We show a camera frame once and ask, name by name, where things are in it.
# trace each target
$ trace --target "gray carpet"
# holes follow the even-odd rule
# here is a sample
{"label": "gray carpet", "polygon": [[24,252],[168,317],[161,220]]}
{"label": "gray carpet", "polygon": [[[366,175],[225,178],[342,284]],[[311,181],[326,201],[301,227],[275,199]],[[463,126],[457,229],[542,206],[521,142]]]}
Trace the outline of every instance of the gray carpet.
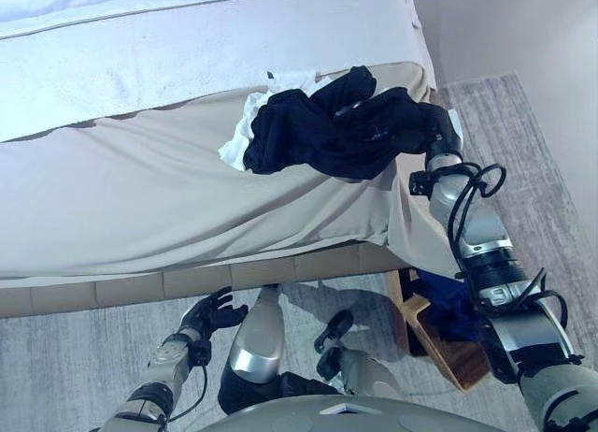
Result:
{"label": "gray carpet", "polygon": [[[552,162],[517,77],[453,84],[439,100],[459,110],[467,158],[500,162],[509,175],[492,203],[501,213],[522,263],[530,273],[550,270],[549,285],[570,306],[569,334],[594,366],[597,282],[594,256],[579,227],[569,195]],[[312,342],[338,310],[351,308],[356,326],[350,347],[367,350],[396,375],[406,400],[448,410],[508,431],[534,425],[515,386],[491,377],[463,394],[427,358],[401,355],[392,340],[392,305],[380,275],[289,284],[281,298],[287,345],[283,370],[315,378]],[[257,291],[235,294],[252,305]],[[0,321],[0,418],[10,432],[85,432],[101,425],[135,385],[151,350],[178,324],[193,299]],[[207,397],[172,431],[194,431],[223,416],[219,378],[234,331],[213,338]],[[202,386],[195,372],[180,407],[191,405]]]}

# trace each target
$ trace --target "floor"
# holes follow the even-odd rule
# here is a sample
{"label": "floor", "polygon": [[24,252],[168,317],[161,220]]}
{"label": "floor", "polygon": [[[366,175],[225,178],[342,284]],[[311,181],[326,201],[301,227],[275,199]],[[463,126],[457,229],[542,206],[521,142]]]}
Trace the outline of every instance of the floor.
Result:
{"label": "floor", "polygon": [[[550,271],[548,285],[565,295],[568,332],[586,365],[598,355],[598,280],[591,252],[558,168],[550,158],[534,113],[515,75],[451,84],[439,100],[458,109],[465,155],[483,164],[501,162],[507,183],[491,201],[505,221],[524,267]],[[313,339],[339,310],[356,317],[347,344],[367,350],[396,376],[405,400],[467,416],[507,431],[533,431],[516,386],[487,377],[461,393],[427,358],[403,355],[392,337],[392,303],[380,275],[283,286],[281,306],[287,344],[282,370],[317,377]],[[256,290],[235,294],[251,305]],[[0,417],[11,432],[85,432],[101,425],[135,386],[152,351],[178,325],[194,299],[0,320]],[[207,397],[172,431],[195,431],[222,417],[219,378],[234,330],[213,338]],[[195,372],[181,408],[202,386]]]}
{"label": "floor", "polygon": [[598,254],[598,0],[415,0],[439,84],[516,71]]}

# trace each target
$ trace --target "black wire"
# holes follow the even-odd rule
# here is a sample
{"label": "black wire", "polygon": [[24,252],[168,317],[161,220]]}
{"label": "black wire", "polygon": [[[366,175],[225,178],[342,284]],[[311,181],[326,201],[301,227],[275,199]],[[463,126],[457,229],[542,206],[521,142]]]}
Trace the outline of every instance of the black wire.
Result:
{"label": "black wire", "polygon": [[177,419],[182,418],[187,413],[190,413],[193,409],[195,409],[197,406],[199,406],[199,404],[204,400],[204,397],[206,396],[206,391],[207,391],[207,370],[206,370],[206,367],[202,367],[202,370],[204,371],[204,389],[202,390],[202,394],[199,396],[199,399],[197,399],[195,401],[195,404],[193,404],[192,406],[190,406],[184,412],[179,413],[177,416],[173,416],[173,417],[169,418],[168,419],[168,423],[174,423]]}
{"label": "black wire", "polygon": [[[463,187],[463,190],[457,197],[455,204],[450,211],[450,215],[448,216],[448,225],[447,225],[447,235],[448,235],[448,245],[450,246],[450,250],[461,270],[463,276],[467,277],[467,269],[463,264],[463,254],[461,253],[461,249],[459,248],[459,240],[461,240],[461,236],[463,234],[463,229],[465,227],[465,221],[467,219],[467,214],[469,213],[469,209],[471,208],[471,204],[476,197],[476,194],[482,198],[489,198],[496,194],[503,184],[505,183],[506,179],[506,168],[500,166],[498,164],[493,164],[491,166],[487,166],[482,168],[480,165],[476,163],[460,163],[455,166],[444,167],[441,169],[441,174],[439,176],[447,176],[447,175],[464,175],[466,176],[467,183]],[[483,177],[489,174],[494,170],[500,171],[500,177],[496,184],[492,186],[490,190],[489,184],[483,180]],[[461,216],[459,218],[459,222],[457,223],[457,232],[455,234],[455,221],[457,220],[457,215],[459,211],[461,211]],[[477,309],[480,310],[482,313],[488,316],[496,316],[500,314],[509,313],[520,309],[521,307],[527,307],[538,301],[540,299],[548,298],[548,297],[555,297],[558,299],[561,305],[561,326],[562,328],[566,328],[568,320],[569,320],[569,310],[567,308],[567,303],[565,299],[562,297],[561,294],[554,290],[546,290],[546,275],[547,271],[544,268],[541,268],[535,278],[530,282],[530,284],[525,288],[525,290],[517,297],[517,299],[507,305],[502,309],[495,309],[495,310],[488,310],[484,305],[481,304],[480,300],[477,297],[477,294],[472,292],[472,287],[470,287],[470,294],[472,299],[475,301],[477,305]],[[532,294],[532,290],[540,284],[540,292],[537,294]]]}

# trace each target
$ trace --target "black cloth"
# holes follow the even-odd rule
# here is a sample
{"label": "black cloth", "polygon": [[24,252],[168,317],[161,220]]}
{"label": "black cloth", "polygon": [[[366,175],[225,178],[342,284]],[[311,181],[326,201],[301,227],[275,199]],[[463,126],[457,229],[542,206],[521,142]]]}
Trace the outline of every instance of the black cloth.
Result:
{"label": "black cloth", "polygon": [[298,89],[272,95],[251,123],[246,168],[271,174],[309,164],[333,177],[371,180],[397,154],[425,152],[443,109],[414,102],[405,88],[370,98],[375,89],[361,66],[311,97]]}

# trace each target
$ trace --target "white cloth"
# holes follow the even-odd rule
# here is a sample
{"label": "white cloth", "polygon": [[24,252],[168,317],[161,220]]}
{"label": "white cloth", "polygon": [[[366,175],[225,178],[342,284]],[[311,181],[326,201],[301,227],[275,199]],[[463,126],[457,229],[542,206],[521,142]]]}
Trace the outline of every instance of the white cloth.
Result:
{"label": "white cloth", "polygon": [[268,103],[268,99],[277,93],[289,89],[300,89],[310,97],[319,88],[323,88],[331,82],[330,78],[324,77],[316,81],[316,71],[305,72],[282,72],[271,74],[272,78],[266,79],[268,90],[265,93],[251,93],[248,95],[243,107],[243,117],[235,127],[233,138],[224,144],[219,150],[222,161],[240,171],[247,170],[243,163],[245,150],[253,140],[251,123],[258,115],[260,108]]}
{"label": "white cloth", "polygon": [[254,87],[265,70],[428,64],[406,0],[143,1],[0,23],[0,141]]}

